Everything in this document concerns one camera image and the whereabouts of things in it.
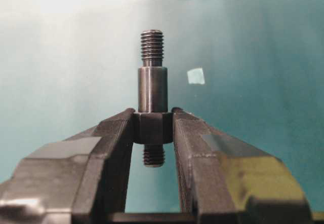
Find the gray metal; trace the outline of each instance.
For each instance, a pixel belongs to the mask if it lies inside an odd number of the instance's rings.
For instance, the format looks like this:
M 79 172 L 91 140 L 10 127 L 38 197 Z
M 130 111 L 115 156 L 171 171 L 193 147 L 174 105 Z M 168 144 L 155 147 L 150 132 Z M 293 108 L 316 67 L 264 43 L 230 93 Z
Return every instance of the gray metal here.
M 135 142 L 144 144 L 144 165 L 164 163 L 163 144 L 172 142 L 172 114 L 168 113 L 168 70 L 162 67 L 163 34 L 146 30 L 141 34 L 143 67 L 138 69 L 138 114 Z
M 94 148 L 101 137 L 70 141 L 74 149 L 80 140 Z M 64 151 L 62 144 L 51 145 Z M 31 154 L 17 166 L 0 201 L 0 223 L 61 223 L 69 224 L 74 198 L 85 171 L 88 155 L 70 152 L 72 157 L 48 158 L 48 152 Z M 60 222 L 53 220 L 53 215 Z
M 124 211 L 133 109 L 21 160 L 0 185 L 0 223 L 103 223 Z
M 313 223 L 280 159 L 180 108 L 172 112 L 182 211 L 196 213 L 199 224 Z
M 143 66 L 162 66 L 163 34 L 160 30 L 145 30 L 141 34 Z
M 165 67 L 138 69 L 138 112 L 168 111 L 168 71 Z

